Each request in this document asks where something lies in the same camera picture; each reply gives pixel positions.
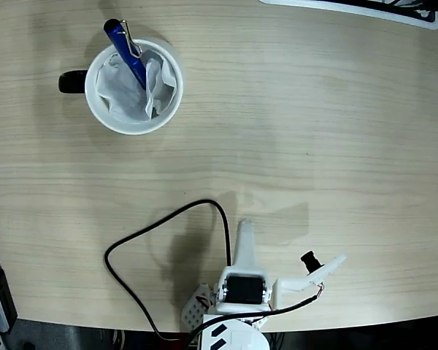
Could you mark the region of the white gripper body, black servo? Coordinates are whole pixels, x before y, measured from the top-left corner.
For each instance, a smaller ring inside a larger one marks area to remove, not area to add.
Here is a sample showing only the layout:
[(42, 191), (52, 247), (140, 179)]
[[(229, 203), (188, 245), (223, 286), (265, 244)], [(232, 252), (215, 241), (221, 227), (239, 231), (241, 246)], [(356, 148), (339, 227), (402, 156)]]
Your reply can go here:
[(272, 284), (261, 268), (224, 268), (215, 288), (215, 313), (269, 311)]

